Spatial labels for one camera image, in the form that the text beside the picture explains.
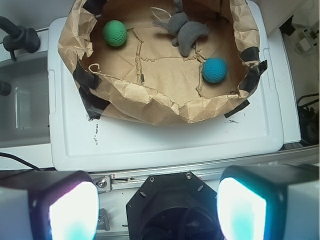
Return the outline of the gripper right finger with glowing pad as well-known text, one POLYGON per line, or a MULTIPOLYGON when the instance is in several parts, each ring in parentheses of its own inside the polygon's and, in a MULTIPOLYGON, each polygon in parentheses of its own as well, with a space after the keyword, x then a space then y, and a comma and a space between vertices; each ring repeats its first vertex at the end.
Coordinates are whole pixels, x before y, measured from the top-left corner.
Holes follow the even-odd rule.
POLYGON ((228 166, 222 173, 216 202, 227 240, 320 238, 319 166, 228 166))

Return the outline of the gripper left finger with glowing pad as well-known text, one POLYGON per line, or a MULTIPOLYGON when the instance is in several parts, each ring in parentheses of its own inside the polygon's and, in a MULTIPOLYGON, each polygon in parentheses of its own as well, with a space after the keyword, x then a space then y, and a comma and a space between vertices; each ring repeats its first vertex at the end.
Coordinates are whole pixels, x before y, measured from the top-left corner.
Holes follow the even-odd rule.
POLYGON ((2 240, 92 240, 98 189, 85 171, 0 173, 2 240))

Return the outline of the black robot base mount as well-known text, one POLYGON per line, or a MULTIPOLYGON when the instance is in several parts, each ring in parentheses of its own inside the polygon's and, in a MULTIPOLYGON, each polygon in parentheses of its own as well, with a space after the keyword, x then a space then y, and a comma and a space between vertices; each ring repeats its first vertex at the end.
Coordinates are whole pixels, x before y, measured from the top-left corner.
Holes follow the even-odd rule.
POLYGON ((126 204, 131 240, 223 240, 217 192, 192 172, 149 176, 126 204))

